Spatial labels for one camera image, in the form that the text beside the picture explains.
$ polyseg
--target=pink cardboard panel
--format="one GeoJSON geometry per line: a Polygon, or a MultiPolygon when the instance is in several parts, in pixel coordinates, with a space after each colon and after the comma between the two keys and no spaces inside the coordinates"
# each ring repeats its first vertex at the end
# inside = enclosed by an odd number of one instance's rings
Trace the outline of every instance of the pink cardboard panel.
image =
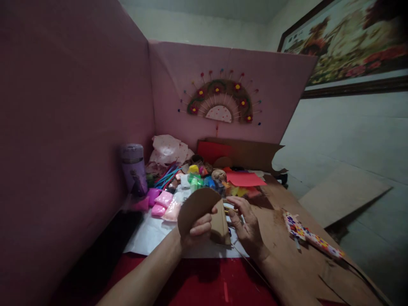
{"type": "Polygon", "coordinates": [[[3,1],[3,305],[45,305],[126,195],[118,146],[151,153],[145,37],[116,0],[3,1]]]}
{"type": "Polygon", "coordinates": [[[317,61],[309,56],[174,42],[149,41],[149,48],[156,135],[170,134],[193,150],[197,139],[207,136],[280,143],[317,61]],[[259,89],[252,101],[262,100],[254,107],[262,113],[254,114],[252,124],[230,124],[177,111],[187,109],[180,102],[189,102],[183,90],[196,91],[192,80],[200,86],[201,72],[208,81],[209,70],[218,78],[221,68],[227,78],[233,69],[232,79],[237,81],[244,72],[243,85],[253,80],[249,92],[259,89]]]}

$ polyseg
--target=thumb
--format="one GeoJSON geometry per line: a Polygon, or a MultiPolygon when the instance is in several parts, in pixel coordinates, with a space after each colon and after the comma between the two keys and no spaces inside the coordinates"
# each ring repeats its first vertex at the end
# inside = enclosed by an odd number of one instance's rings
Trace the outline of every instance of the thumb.
{"type": "Polygon", "coordinates": [[[239,220],[237,214],[232,209],[228,210],[229,217],[231,218],[232,225],[235,227],[238,238],[244,237],[244,229],[242,227],[241,221],[239,220]]]}

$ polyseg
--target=forearm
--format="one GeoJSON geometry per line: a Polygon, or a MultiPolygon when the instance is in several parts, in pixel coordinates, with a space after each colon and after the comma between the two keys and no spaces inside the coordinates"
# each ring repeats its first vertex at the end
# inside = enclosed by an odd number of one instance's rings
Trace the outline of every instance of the forearm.
{"type": "Polygon", "coordinates": [[[100,300],[98,306],[152,305],[181,259],[178,228],[100,300]]]}
{"type": "Polygon", "coordinates": [[[291,275],[288,274],[288,269],[269,250],[264,252],[267,255],[255,259],[255,262],[284,306],[321,306],[320,302],[304,288],[295,285],[291,275]]]}

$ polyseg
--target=colorful patterned paper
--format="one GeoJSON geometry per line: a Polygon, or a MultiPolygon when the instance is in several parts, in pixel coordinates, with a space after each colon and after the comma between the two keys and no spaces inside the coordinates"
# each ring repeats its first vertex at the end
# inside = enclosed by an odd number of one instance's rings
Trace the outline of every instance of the colorful patterned paper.
{"type": "Polygon", "coordinates": [[[286,210],[283,211],[283,218],[285,220],[286,228],[288,229],[289,235],[292,239],[299,239],[299,241],[307,241],[313,244],[318,249],[322,250],[326,254],[336,258],[342,259],[345,254],[339,249],[333,248],[326,241],[324,241],[319,236],[311,233],[307,228],[305,228],[295,216],[292,216],[286,210]]]}

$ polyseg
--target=red table surface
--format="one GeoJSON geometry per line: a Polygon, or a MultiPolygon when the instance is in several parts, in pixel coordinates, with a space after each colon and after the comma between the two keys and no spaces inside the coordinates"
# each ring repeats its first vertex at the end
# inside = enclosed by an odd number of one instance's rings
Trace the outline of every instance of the red table surface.
{"type": "MultiPolygon", "coordinates": [[[[89,297],[67,295],[59,288],[50,305],[95,305],[122,277],[139,265],[145,256],[123,254],[106,288],[89,297]]],[[[277,298],[242,258],[182,259],[162,289],[155,305],[278,305],[277,298]]],[[[340,303],[321,301],[324,306],[340,303]]]]}

